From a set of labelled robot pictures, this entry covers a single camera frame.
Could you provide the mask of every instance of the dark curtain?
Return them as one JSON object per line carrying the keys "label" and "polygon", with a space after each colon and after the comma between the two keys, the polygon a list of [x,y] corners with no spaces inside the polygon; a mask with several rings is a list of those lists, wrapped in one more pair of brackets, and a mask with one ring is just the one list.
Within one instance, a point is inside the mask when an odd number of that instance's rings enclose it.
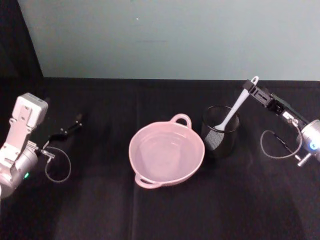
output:
{"label": "dark curtain", "polygon": [[43,74],[17,0],[0,0],[0,78],[38,84]]}

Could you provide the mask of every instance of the white wall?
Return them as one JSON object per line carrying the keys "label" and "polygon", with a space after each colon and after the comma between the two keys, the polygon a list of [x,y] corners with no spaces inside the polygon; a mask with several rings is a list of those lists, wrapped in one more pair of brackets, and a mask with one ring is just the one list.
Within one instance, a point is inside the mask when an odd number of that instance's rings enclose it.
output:
{"label": "white wall", "polygon": [[319,0],[19,0],[46,77],[320,80]]}

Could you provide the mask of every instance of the mesh strainer cup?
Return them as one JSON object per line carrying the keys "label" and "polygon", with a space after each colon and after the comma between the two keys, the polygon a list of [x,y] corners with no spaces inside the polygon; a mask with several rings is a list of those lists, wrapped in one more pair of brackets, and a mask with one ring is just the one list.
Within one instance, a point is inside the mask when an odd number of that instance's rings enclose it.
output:
{"label": "mesh strainer cup", "polygon": [[207,108],[203,113],[201,138],[204,142],[206,153],[211,158],[226,157],[231,153],[235,144],[237,129],[240,125],[238,113],[232,116],[224,131],[214,128],[223,122],[230,109],[231,107],[228,106],[215,105]]}

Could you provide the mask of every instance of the cable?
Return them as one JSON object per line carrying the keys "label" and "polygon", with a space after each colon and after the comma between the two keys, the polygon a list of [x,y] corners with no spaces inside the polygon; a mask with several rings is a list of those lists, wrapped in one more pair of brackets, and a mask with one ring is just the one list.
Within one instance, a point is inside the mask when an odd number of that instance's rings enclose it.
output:
{"label": "cable", "polygon": [[46,162],[46,165],[45,165],[45,168],[44,168],[44,173],[45,173],[46,177],[47,177],[50,181],[52,181],[52,182],[54,182],[54,183],[56,183],[56,184],[61,184],[61,183],[65,182],[65,181],[67,181],[68,178],[70,177],[70,174],[71,174],[71,161],[70,161],[70,158],[69,158],[68,155],[67,155],[64,151],[62,151],[60,148],[53,147],[53,146],[46,146],[46,148],[60,151],[61,153],[63,153],[63,154],[66,156],[66,158],[67,158],[67,160],[68,160],[68,163],[69,163],[69,173],[68,173],[68,175],[67,175],[64,179],[62,179],[62,180],[54,180],[54,179],[51,178],[51,177],[49,176],[49,174],[48,174],[48,165],[49,165],[49,163],[50,163],[50,161],[51,161],[51,158],[49,158],[49,160]]}
{"label": "cable", "polygon": [[301,147],[302,147],[303,137],[302,137],[302,133],[301,133],[300,129],[298,128],[298,126],[297,126],[297,125],[294,125],[294,126],[295,126],[295,128],[297,129],[298,134],[299,134],[299,137],[300,137],[299,146],[298,146],[298,148],[297,148],[294,152],[292,152],[291,154],[286,155],[286,156],[271,156],[271,155],[269,155],[268,153],[266,153],[266,151],[265,151],[265,149],[264,149],[264,145],[263,145],[264,135],[265,135],[266,133],[268,133],[268,132],[269,132],[269,133],[272,133],[272,134],[275,134],[275,133],[274,133],[273,131],[271,131],[271,130],[265,130],[265,131],[261,134],[261,137],[260,137],[260,146],[261,146],[261,149],[262,149],[263,153],[264,153],[266,156],[268,156],[269,158],[272,158],[272,159],[287,159],[287,158],[290,158],[290,157],[296,155],[296,154],[299,152],[299,150],[301,149]]}

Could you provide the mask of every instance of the bowl handle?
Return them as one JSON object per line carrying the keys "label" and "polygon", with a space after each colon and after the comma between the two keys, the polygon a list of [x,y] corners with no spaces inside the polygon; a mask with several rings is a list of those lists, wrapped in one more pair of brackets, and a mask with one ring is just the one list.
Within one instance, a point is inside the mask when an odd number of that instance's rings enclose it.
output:
{"label": "bowl handle", "polygon": [[186,121],[186,126],[191,129],[192,128],[192,123],[191,123],[191,119],[190,117],[188,117],[188,115],[183,114],[183,113],[179,113],[177,115],[175,115],[173,118],[171,118],[171,122],[176,122],[179,119],[183,119]]}
{"label": "bowl handle", "polygon": [[134,180],[136,184],[145,189],[156,189],[162,185],[160,182],[146,180],[138,174],[135,175]]}

